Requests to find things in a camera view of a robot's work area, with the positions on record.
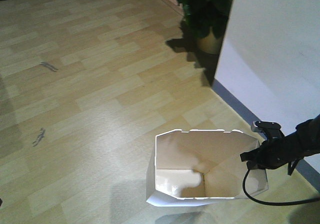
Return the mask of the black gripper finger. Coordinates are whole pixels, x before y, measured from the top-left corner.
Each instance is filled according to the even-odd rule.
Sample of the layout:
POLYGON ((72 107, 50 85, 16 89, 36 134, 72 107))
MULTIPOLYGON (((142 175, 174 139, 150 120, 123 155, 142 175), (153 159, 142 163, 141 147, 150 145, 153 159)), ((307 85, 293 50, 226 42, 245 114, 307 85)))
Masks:
POLYGON ((242 162, 255 162, 256 161, 256 151, 251 150, 249 152, 243 152, 240 154, 240 159, 242 162))

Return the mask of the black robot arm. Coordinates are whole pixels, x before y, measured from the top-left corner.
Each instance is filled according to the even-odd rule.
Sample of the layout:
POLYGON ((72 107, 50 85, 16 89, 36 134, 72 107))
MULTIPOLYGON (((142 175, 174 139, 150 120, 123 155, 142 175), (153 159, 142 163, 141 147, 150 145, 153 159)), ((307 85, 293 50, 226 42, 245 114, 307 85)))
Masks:
POLYGON ((319 116, 298 124, 295 131, 287 136, 276 122, 255 121, 251 130, 263 133, 266 140, 258 148, 240 154, 250 170, 274 170, 320 152, 319 116))

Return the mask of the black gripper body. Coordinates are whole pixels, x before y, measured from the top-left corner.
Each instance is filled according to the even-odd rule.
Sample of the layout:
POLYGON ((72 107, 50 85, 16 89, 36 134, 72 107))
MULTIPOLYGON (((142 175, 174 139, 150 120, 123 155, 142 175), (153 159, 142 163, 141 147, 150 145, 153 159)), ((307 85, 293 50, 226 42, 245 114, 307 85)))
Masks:
POLYGON ((291 142, 275 139, 272 143, 262 143, 253 162, 261 169, 274 170, 297 159, 297 152, 291 142))

